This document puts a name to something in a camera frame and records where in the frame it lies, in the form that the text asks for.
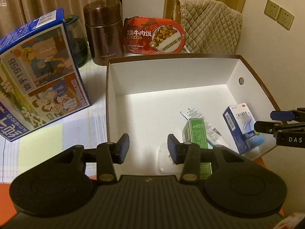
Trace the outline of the wall power sockets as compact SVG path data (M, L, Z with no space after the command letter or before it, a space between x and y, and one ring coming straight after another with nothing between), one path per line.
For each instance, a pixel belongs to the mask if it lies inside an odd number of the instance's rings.
M294 15L271 0L267 1L264 14L279 23L288 31L291 29L295 18Z

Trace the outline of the green medicine box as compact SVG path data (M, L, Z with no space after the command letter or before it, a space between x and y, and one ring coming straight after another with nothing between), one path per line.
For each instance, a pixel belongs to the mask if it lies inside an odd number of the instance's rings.
M192 142L201 149L208 149L204 121L202 118L190 118L182 131L183 142ZM201 163L200 179L207 179L212 174L211 163Z

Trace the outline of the white foil sachet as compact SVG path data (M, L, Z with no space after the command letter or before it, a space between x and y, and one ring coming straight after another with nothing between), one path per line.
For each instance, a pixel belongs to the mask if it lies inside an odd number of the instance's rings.
M183 142L196 143L202 149L212 149L214 145L228 146L219 131L197 109L188 109L180 114L187 120L182 130Z

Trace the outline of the red instant rice bowl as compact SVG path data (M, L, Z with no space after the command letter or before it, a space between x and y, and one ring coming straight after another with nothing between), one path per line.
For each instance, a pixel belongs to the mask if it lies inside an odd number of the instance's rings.
M185 41L183 28L170 19L132 17L124 21L123 43L134 54L179 53Z

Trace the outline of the clear plastic case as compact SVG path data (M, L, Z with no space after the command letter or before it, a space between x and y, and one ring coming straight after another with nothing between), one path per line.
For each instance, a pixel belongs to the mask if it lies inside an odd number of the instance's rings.
M179 176L182 172L184 165L176 165L169 153L167 143L161 144L158 152L158 170L164 175L176 175Z

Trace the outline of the beige quilted cover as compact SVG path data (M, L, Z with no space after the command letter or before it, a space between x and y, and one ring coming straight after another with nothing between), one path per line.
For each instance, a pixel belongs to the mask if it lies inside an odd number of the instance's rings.
M176 0L173 20L185 33L184 51L232 55L238 45L242 14L215 0Z

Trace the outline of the brown thermos jar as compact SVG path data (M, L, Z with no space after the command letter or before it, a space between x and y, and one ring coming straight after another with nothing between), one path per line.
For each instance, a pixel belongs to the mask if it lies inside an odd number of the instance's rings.
M119 0L89 3L83 8L85 29L95 64L105 66L110 58L124 54L122 11Z

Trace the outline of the dark glass kettle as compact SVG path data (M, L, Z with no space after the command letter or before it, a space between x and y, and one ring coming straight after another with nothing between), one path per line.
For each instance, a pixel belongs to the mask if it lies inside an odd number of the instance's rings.
M82 67L88 59L87 39L80 24L78 15L67 15L65 23L68 30L71 53L78 67Z

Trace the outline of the blue white medicine box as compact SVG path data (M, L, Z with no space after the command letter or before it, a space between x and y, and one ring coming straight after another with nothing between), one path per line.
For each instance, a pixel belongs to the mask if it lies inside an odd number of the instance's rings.
M263 135L254 129L256 120L246 103L228 106L223 118L241 155L265 142Z

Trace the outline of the plaid pastel cloth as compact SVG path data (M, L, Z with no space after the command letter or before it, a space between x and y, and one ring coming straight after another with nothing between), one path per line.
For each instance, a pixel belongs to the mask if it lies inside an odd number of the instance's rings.
M107 68L89 60L80 74L92 105L16 141L1 138L1 182L18 175L73 145L95 148L107 141L105 85Z

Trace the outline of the blue milk carton box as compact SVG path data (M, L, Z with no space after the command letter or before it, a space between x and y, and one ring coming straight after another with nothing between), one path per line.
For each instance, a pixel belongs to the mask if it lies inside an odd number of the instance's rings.
M12 142L91 105L58 8L1 38L1 136Z

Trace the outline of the brown storage box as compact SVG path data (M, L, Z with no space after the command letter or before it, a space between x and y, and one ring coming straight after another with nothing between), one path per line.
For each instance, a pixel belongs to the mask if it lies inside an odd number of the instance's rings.
M237 150L223 112L246 103L256 120L278 110L271 93L240 55L169 54L114 58L107 66L108 140L127 133L130 148L117 175L164 175L158 152L169 134L182 140L180 112L197 109Z

